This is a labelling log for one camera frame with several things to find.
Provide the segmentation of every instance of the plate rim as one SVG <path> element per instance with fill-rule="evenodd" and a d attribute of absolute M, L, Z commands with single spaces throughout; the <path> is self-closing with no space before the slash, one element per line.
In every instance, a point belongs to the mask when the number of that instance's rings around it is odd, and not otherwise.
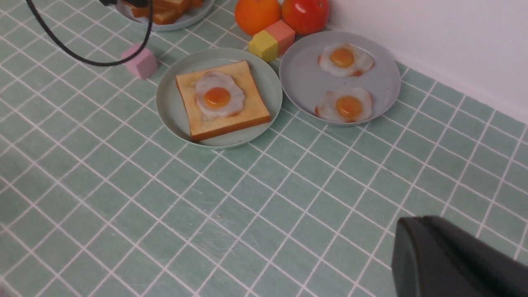
<path fill-rule="evenodd" d="M 198 147 L 203 147 L 203 148 L 206 148 L 206 149 L 211 149 L 211 150 L 227 150 L 227 149 L 233 149 L 235 147 L 238 147 L 238 146 L 243 146 L 243 145 L 247 145 L 249 144 L 250 142 L 252 142 L 253 140 L 257 139 L 258 137 L 262 136 L 262 134 L 264 134 L 264 132 L 266 132 L 267 130 L 270 129 L 271 125 L 275 122 L 275 120 L 278 118 L 280 112 L 281 112 L 281 107 L 279 107 L 279 110 L 278 112 L 275 114 L 275 116 L 273 116 L 271 118 L 271 121 L 267 123 L 266 125 L 266 128 L 259 134 L 251 137 L 251 138 L 248 138 L 247 140 L 245 141 L 242 141 L 240 143 L 237 143 L 237 144 L 232 144 L 232 145 L 221 145 L 221 146 L 212 146 L 212 145 L 204 145 L 204 144 L 200 144 L 200 143 L 196 143 L 196 142 L 192 142 L 192 141 L 189 141 L 187 139 L 184 139 L 182 137 L 180 137 L 178 134 L 176 134 L 174 131 L 172 131 L 172 129 L 169 128 L 168 124 L 163 120 L 163 118 L 161 117 L 161 115 L 159 114 L 159 110 L 160 110 L 160 84 L 162 82 L 162 80 L 164 80 L 166 77 L 167 77 L 167 74 L 169 73 L 169 71 L 173 68 L 177 68 L 178 65 L 180 63 L 183 63 L 185 60 L 187 59 L 191 59 L 191 57 L 193 55 L 196 55 L 196 54 L 202 54 L 203 52 L 215 52 L 215 51 L 230 51 L 230 52 L 233 52 L 233 53 L 241 53 L 241 54 L 244 54 L 244 55 L 251 55 L 251 53 L 245 51 L 245 50 L 240 50 L 240 49 L 234 49 L 234 48 L 209 48 L 209 49 L 203 49 L 203 50 L 199 50 L 199 51 L 196 51 L 196 52 L 193 52 L 191 54 L 188 54 L 187 56 L 179 59 L 178 61 L 176 61 L 174 64 L 172 64 L 171 66 L 169 66 L 167 68 L 167 70 L 165 70 L 165 73 L 163 73 L 161 79 L 160 79 L 160 83 L 158 83 L 157 87 L 156 87 L 156 109 L 157 109 L 157 115 L 159 117 L 159 119 L 162 121 L 163 125 L 165 126 L 165 128 L 167 128 L 173 135 L 175 135 L 176 137 L 178 137 L 181 141 L 184 141 L 185 143 L 189 143 L 191 145 L 195 145 L 195 146 L 198 146 Z M 280 83 L 280 79 L 279 79 L 279 76 L 278 74 L 275 72 L 275 70 L 273 69 L 273 67 L 271 67 L 270 64 L 266 63 L 265 61 L 263 60 L 260 60 L 262 61 L 262 67 L 265 67 L 265 68 L 268 68 L 270 71 L 272 71 L 275 75 L 273 76 L 273 79 L 276 81 L 274 82 L 274 84 L 276 83 L 277 86 L 279 87 L 278 90 L 280 90 L 280 99 L 279 99 L 279 102 L 278 104 L 280 106 L 282 106 L 283 102 L 284 102 L 284 96 L 282 94 L 282 84 Z"/>
<path fill-rule="evenodd" d="M 393 69 L 396 70 L 397 73 L 400 73 L 399 70 L 398 70 L 398 65 L 396 64 L 396 60 L 394 59 L 394 56 L 391 54 L 391 52 L 383 47 L 382 45 L 378 44 L 377 42 L 374 42 L 372 41 L 371 39 L 368 39 L 364 36 L 361 36 L 361 35 L 358 35 L 358 34 L 355 34 L 355 33 L 351 33 L 351 32 L 346 32 L 346 31 L 334 31 L 334 30 L 330 30 L 330 31 L 322 31 L 322 32 L 317 32 L 317 33 L 314 33 L 314 34 L 311 34 L 311 35 L 307 35 L 305 37 L 303 37 L 302 39 L 305 39 L 305 38 L 309 38 L 309 39 L 315 39 L 317 36 L 320 36 L 320 35 L 325 35 L 325 34 L 335 34 L 335 33 L 338 33 L 338 34 L 346 34 L 346 35 L 349 35 L 353 38 L 360 38 L 360 39 L 365 39 L 365 40 L 368 40 L 369 42 L 371 42 L 372 44 L 375 44 L 379 50 L 382 50 L 384 51 L 388 57 L 391 58 L 391 61 L 393 62 L 394 64 L 394 67 Z M 311 118 L 314 118 L 320 122 L 323 122 L 329 126 L 341 126 L 341 127 L 353 127 L 353 126 L 359 126 L 359 125 L 362 125 L 362 124 L 365 124 L 365 123 L 368 123 L 374 119 L 377 119 L 379 118 L 380 116 L 382 116 L 383 114 L 385 114 L 393 105 L 394 103 L 396 103 L 396 100 L 398 98 L 398 95 L 396 95 L 394 98 L 391 98 L 391 103 L 390 105 L 385 109 L 383 110 L 383 112 L 381 112 L 379 115 L 375 116 L 375 117 L 372 117 L 372 118 L 369 118 L 369 119 L 366 119 L 366 120 L 362 120 L 362 121 L 359 121 L 359 122 L 353 122 L 353 123 L 339 123 L 339 122 L 332 122 L 330 120 L 326 120 L 326 119 L 323 119 L 323 118 L 320 118 L 318 116 L 315 116 L 313 114 L 311 114 L 310 112 L 308 112 L 304 107 L 301 107 L 299 106 L 297 103 L 295 103 L 294 100 L 291 100 L 290 99 L 290 95 L 288 94 L 288 92 L 286 91 L 286 88 L 284 87 L 284 84 L 282 83 L 282 73 L 285 71 L 284 68 L 284 63 L 282 63 L 282 61 L 284 61 L 285 57 L 287 57 L 288 53 L 290 55 L 294 55 L 293 54 L 293 51 L 292 49 L 294 49 L 294 45 L 295 43 L 284 53 L 284 55 L 282 56 L 282 59 L 281 59 L 281 63 L 280 63 L 280 66 L 279 66 L 279 80 L 280 80 L 280 85 L 282 87 L 282 90 L 284 91 L 284 94 L 286 94 L 286 96 L 288 97 L 288 99 L 290 100 L 291 103 L 293 103 L 300 111 L 302 111 L 303 113 L 307 114 L 308 116 L 310 116 Z M 397 94 L 400 93 L 401 91 L 401 75 L 398 75 L 399 79 L 400 79 L 400 83 L 398 84 L 397 86 Z"/>

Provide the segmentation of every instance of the plate with bread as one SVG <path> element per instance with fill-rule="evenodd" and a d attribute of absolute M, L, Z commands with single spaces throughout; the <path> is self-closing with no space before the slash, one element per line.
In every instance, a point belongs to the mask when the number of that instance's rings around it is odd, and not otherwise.
<path fill-rule="evenodd" d="M 182 140 L 229 149 L 257 138 L 277 118 L 282 87 L 273 68 L 238 49 L 192 53 L 161 79 L 156 107 L 162 122 Z"/>
<path fill-rule="evenodd" d="M 152 0 L 154 1 L 153 31 L 172 31 L 188 27 L 206 16 L 214 0 Z M 148 25 L 149 7 L 135 7 L 126 0 L 118 0 L 117 11 L 134 24 Z"/>
<path fill-rule="evenodd" d="M 400 92 L 391 54 L 348 32 L 325 31 L 294 43 L 279 69 L 284 92 L 302 111 L 326 124 L 352 126 L 384 114 Z"/>

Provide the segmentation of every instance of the yellow block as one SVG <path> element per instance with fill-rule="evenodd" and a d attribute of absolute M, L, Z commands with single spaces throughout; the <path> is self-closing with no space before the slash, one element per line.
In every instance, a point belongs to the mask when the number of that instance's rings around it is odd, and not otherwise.
<path fill-rule="evenodd" d="M 253 36 L 248 44 L 248 50 L 269 63 L 278 57 L 279 42 L 268 31 L 263 30 Z"/>

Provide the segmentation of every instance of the black object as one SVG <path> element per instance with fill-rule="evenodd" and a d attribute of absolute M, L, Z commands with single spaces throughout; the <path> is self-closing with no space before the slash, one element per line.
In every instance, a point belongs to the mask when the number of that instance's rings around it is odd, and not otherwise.
<path fill-rule="evenodd" d="M 528 267 L 437 216 L 398 220 L 392 274 L 399 297 L 528 296 Z"/>
<path fill-rule="evenodd" d="M 132 60 L 133 58 L 135 58 L 137 55 L 139 55 L 139 53 L 141 53 L 141 51 L 143 51 L 143 49 L 145 48 L 145 46 L 147 45 L 147 42 L 148 42 L 148 39 L 150 37 L 150 33 L 152 31 L 152 23 L 153 23 L 153 11 L 154 11 L 154 4 L 153 4 L 153 1 L 147 1 L 147 0 L 130 0 L 129 2 L 131 3 L 137 3 L 138 5 L 143 5 L 143 6 L 146 6 L 148 4 L 149 6 L 149 18 L 148 18 L 148 27 L 147 27 L 147 34 L 145 35 L 145 38 L 143 39 L 143 43 L 141 44 L 141 46 L 139 47 L 139 49 L 133 53 L 131 56 L 127 57 L 127 58 L 124 58 L 122 60 L 119 60 L 119 61 L 115 61 L 115 62 L 108 62 L 108 63 L 103 63 L 103 62 L 94 62 L 94 61 L 90 61 L 88 59 L 85 59 L 79 55 L 77 55 L 76 53 L 72 52 L 70 49 L 68 49 L 66 47 L 66 45 L 64 45 L 64 43 L 62 43 L 58 38 L 57 36 L 55 36 L 55 34 L 53 34 L 53 32 L 50 30 L 50 28 L 46 25 L 46 23 L 44 22 L 44 20 L 42 19 L 42 17 L 40 16 L 38 10 L 36 9 L 35 5 L 33 4 L 33 0 L 26 0 L 27 1 L 27 5 L 30 7 L 30 10 L 31 12 L 33 13 L 33 15 L 35 16 L 36 20 L 39 22 L 40 26 L 42 27 L 42 29 L 44 29 L 44 31 L 46 31 L 46 33 L 48 34 L 48 36 L 53 40 L 53 42 L 55 42 L 55 44 L 60 47 L 64 52 L 66 52 L 68 55 L 70 55 L 72 58 L 78 60 L 78 61 L 81 61 L 85 64 L 89 64 L 89 65 L 92 65 L 92 66 L 97 66 L 97 67 L 111 67 L 111 66 L 117 66 L 117 65 L 121 65 L 121 64 L 124 64 L 130 60 Z M 117 0 L 100 0 L 101 3 L 104 5 L 104 6 L 108 6 L 108 5 L 112 5 L 112 4 L 117 4 Z"/>

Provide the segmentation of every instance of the pink block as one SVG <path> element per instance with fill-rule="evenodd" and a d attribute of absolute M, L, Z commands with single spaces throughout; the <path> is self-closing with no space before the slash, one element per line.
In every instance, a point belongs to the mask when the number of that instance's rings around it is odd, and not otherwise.
<path fill-rule="evenodd" d="M 121 55 L 121 57 L 124 59 L 131 56 L 140 47 L 141 44 L 132 45 L 131 48 L 129 48 L 126 52 Z M 130 72 L 132 72 L 135 76 L 139 77 L 140 79 L 147 79 L 158 70 L 156 58 L 154 57 L 152 52 L 146 48 L 144 48 L 143 51 L 141 51 L 141 53 L 139 53 L 139 55 L 137 55 L 135 58 L 126 62 L 125 66 Z"/>
<path fill-rule="evenodd" d="M 295 31 L 282 20 L 267 27 L 266 31 L 279 42 L 279 56 L 295 42 Z"/>

